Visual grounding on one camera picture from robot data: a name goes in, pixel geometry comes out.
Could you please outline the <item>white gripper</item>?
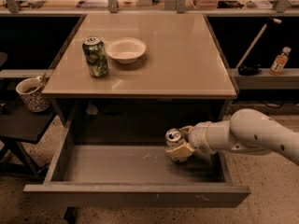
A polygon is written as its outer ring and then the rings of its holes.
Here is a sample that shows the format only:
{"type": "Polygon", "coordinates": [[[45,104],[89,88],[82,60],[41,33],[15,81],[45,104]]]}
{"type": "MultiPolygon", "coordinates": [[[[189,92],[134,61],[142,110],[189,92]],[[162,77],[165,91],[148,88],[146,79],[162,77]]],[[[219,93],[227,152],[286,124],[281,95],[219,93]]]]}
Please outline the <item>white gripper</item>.
{"type": "Polygon", "coordinates": [[[180,131],[184,138],[188,139],[189,143],[184,142],[176,147],[169,147],[165,152],[172,159],[185,159],[190,157],[193,152],[198,155],[215,154],[216,151],[210,146],[206,136],[210,125],[211,122],[200,122],[195,126],[181,127],[180,131]]]}

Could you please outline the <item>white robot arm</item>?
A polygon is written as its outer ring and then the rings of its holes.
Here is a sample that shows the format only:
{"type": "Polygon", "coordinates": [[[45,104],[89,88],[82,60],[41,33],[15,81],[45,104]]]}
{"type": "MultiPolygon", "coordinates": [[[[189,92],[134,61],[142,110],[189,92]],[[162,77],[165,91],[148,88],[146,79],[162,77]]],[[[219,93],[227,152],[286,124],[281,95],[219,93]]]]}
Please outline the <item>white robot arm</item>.
{"type": "Polygon", "coordinates": [[[165,141],[166,154],[177,163],[225,150],[250,155],[275,152],[299,164],[299,133],[253,109],[240,109],[223,121],[170,129],[165,141]]]}

